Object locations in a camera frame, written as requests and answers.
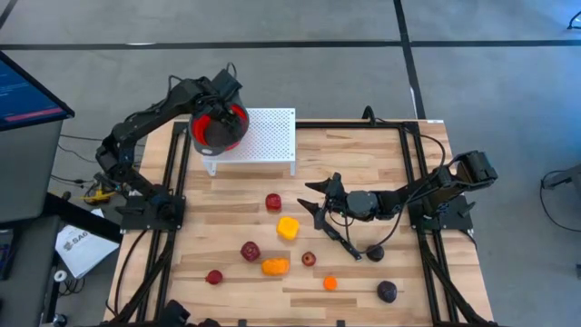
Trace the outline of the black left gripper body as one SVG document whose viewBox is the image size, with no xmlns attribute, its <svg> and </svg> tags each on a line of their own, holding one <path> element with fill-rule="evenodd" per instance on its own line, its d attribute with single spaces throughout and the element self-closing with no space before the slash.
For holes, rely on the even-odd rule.
<svg viewBox="0 0 581 327">
<path fill-rule="evenodd" d="M 221 99 L 218 96 L 203 96 L 197 100 L 197 125 L 206 126 L 206 114 L 221 115 L 224 109 L 231 109 L 237 114 L 237 126 L 241 125 L 241 99 L 234 96 L 230 99 Z"/>
</svg>

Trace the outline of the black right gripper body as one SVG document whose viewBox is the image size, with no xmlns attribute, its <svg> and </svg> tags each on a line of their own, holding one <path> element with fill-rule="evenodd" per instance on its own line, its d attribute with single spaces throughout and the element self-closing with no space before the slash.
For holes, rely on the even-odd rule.
<svg viewBox="0 0 581 327">
<path fill-rule="evenodd" d="M 349 227 L 352 222 L 348 221 L 347 218 L 347 193 L 344 190 L 344 186 L 341 181 L 341 175 L 339 173 L 334 173 L 330 179 L 335 181 L 335 192 L 332 194 L 325 194 L 325 200 L 323 205 L 322 213 L 315 215 L 315 228 L 321 229 L 325 221 L 326 213 L 339 213 L 345 218 L 345 223 L 339 223 L 340 226 Z"/>
</svg>

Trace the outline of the red collapsible colander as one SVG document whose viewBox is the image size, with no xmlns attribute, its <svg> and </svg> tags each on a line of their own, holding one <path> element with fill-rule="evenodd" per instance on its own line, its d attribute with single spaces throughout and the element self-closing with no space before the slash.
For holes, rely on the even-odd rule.
<svg viewBox="0 0 581 327">
<path fill-rule="evenodd" d="M 241 125 L 229 130 L 222 126 L 216 132 L 205 132 L 206 126 L 197 125 L 197 117 L 189 122 L 188 132 L 193 140 L 194 149 L 204 156 L 217 156 L 237 147 L 250 125 L 250 118 L 246 108 L 241 105 Z"/>
</svg>

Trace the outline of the yellow bell pepper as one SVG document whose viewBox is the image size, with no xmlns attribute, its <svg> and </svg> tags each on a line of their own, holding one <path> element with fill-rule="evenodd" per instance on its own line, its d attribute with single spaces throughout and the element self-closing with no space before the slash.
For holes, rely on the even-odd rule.
<svg viewBox="0 0 581 327">
<path fill-rule="evenodd" d="M 292 217 L 283 216 L 279 219 L 276 232 L 285 240 L 294 240 L 300 229 L 300 222 Z"/>
</svg>

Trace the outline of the black kitchen knife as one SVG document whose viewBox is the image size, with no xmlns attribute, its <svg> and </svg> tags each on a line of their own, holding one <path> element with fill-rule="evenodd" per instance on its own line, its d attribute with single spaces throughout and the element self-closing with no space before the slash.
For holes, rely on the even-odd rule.
<svg viewBox="0 0 581 327">
<path fill-rule="evenodd" d="M 354 258 L 356 262 L 362 260 L 360 253 L 349 243 L 346 239 L 344 239 L 341 234 L 335 230 L 330 224 L 325 223 L 322 227 L 323 232 L 325 232 L 332 241 L 337 241 L 340 245 Z"/>
</svg>

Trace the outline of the orange bell pepper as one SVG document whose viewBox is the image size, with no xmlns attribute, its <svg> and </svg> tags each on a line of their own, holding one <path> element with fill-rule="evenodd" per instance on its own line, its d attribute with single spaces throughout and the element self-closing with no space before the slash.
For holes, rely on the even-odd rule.
<svg viewBox="0 0 581 327">
<path fill-rule="evenodd" d="M 290 260 L 286 258 L 271 258 L 261 263 L 261 270 L 267 276 L 282 276 L 290 269 Z"/>
</svg>

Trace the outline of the dark red apple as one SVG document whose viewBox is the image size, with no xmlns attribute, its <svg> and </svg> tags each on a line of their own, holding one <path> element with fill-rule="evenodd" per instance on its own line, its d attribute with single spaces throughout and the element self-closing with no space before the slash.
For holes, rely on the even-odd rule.
<svg viewBox="0 0 581 327">
<path fill-rule="evenodd" d="M 247 262 L 254 262 L 261 257 L 261 250 L 255 242 L 248 241 L 241 247 L 240 254 Z"/>
</svg>

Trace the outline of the dark purple fruit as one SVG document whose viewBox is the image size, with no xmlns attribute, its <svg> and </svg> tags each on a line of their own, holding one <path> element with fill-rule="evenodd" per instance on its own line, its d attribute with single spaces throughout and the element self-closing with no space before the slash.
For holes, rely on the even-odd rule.
<svg viewBox="0 0 581 327">
<path fill-rule="evenodd" d="M 382 281 L 377 285 L 376 293 L 383 302 L 392 303 L 397 299 L 398 289 L 395 283 Z"/>
</svg>

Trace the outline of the white perforated metal rack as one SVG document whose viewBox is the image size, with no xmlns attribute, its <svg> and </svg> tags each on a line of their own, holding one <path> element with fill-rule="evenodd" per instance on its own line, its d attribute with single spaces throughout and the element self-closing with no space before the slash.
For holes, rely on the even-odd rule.
<svg viewBox="0 0 581 327">
<path fill-rule="evenodd" d="M 214 176 L 218 164 L 289 164 L 296 174 L 296 114 L 294 108 L 248 108 L 249 129 L 232 150 L 204 156 L 203 165 Z"/>
</svg>

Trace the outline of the white printed paper sheet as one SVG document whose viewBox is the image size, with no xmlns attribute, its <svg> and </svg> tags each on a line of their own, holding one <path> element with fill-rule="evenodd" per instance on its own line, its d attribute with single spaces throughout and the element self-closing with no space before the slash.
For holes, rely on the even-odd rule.
<svg viewBox="0 0 581 327">
<path fill-rule="evenodd" d="M 118 247 L 118 243 L 71 225 L 57 234 L 55 243 L 55 250 L 76 279 L 84 277 Z"/>
</svg>

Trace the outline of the blue computer screen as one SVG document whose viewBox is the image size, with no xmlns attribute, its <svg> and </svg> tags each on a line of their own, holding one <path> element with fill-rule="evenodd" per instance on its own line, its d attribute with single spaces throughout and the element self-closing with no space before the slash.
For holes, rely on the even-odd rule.
<svg viewBox="0 0 581 327">
<path fill-rule="evenodd" d="M 0 132 L 74 117 L 68 104 L 0 51 Z"/>
</svg>

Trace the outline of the grey cabinet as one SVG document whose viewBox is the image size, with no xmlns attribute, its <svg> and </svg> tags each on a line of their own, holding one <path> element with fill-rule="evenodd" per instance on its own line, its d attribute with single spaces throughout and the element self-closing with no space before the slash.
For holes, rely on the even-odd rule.
<svg viewBox="0 0 581 327">
<path fill-rule="evenodd" d="M 0 132 L 0 223 L 41 214 L 61 130 L 52 122 Z"/>
</svg>

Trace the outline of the grey chair base leg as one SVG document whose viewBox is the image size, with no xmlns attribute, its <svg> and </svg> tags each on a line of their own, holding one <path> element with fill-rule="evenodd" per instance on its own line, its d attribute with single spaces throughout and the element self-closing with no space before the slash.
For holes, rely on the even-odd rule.
<svg viewBox="0 0 581 327">
<path fill-rule="evenodd" d="M 581 163 L 565 170 L 549 172 L 541 180 L 544 189 L 554 189 L 563 183 L 571 183 L 578 191 L 581 191 Z"/>
</svg>

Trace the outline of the black aluminium table frame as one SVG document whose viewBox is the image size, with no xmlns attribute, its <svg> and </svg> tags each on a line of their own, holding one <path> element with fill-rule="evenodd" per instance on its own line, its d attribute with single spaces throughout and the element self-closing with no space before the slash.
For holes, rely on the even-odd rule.
<svg viewBox="0 0 581 327">
<path fill-rule="evenodd" d="M 185 198 L 182 228 L 173 234 L 128 232 L 123 237 L 106 319 L 145 321 L 155 318 L 170 300 L 179 302 L 192 322 L 212 318 L 224 326 L 247 320 L 253 326 L 466 326 L 468 316 L 452 302 L 442 282 L 422 261 L 427 247 L 448 260 L 453 283 L 483 322 L 492 320 L 487 291 L 474 244 L 459 232 L 426 239 L 407 216 L 387 222 L 355 223 L 351 240 L 365 247 L 386 243 L 382 261 L 356 262 L 337 242 L 313 227 L 310 214 L 297 202 L 320 201 L 305 183 L 339 172 L 348 190 L 396 189 L 433 169 L 450 148 L 446 128 L 429 121 L 389 121 L 370 126 L 365 120 L 301 120 L 296 125 L 296 174 L 278 163 L 221 166 L 214 176 L 202 158 L 187 150 L 182 121 L 163 125 L 149 135 L 140 164 L 153 182 L 168 181 Z M 269 193 L 281 197 L 280 212 L 268 212 Z M 300 222 L 294 240 L 281 238 L 276 227 L 283 216 Z M 247 262 L 240 254 L 255 242 L 261 257 Z M 305 252 L 317 261 L 302 264 Z M 282 276 L 262 273 L 271 258 L 290 260 Z M 221 283 L 205 281 L 211 270 Z M 323 288 L 334 276 L 338 287 Z M 377 295 L 382 281 L 396 284 L 397 299 Z M 450 314 L 455 312 L 457 319 Z"/>
</svg>

